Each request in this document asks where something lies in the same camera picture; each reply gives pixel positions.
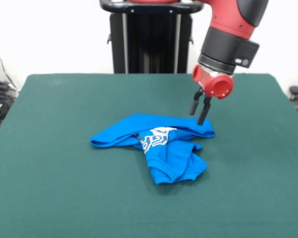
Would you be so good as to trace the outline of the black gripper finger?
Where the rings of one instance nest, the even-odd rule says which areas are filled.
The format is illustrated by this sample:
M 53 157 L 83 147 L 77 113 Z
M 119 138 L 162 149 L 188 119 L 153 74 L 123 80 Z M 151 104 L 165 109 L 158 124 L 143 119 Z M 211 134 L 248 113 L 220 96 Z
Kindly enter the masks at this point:
M 208 112 L 211 108 L 211 97 L 205 97 L 204 99 L 204 107 L 200 113 L 200 116 L 197 120 L 197 124 L 198 125 L 203 125 L 207 115 L 208 115 Z
M 190 112 L 189 112 L 189 115 L 193 116 L 196 112 L 196 109 L 198 107 L 198 104 L 199 104 L 199 99 L 200 97 L 203 95 L 203 90 L 202 89 L 199 89 L 195 95 L 194 95 L 194 98 L 193 98 L 193 102 L 192 102 L 192 105 L 191 105 L 191 108 L 190 108 Z

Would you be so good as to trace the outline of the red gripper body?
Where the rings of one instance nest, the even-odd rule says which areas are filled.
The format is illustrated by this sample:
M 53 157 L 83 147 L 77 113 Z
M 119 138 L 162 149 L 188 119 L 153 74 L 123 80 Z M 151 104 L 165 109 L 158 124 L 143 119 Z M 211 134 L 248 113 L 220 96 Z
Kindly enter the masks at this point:
M 197 64 L 193 70 L 193 80 L 208 97 L 224 99 L 231 94 L 234 87 L 233 76 L 213 71 Z

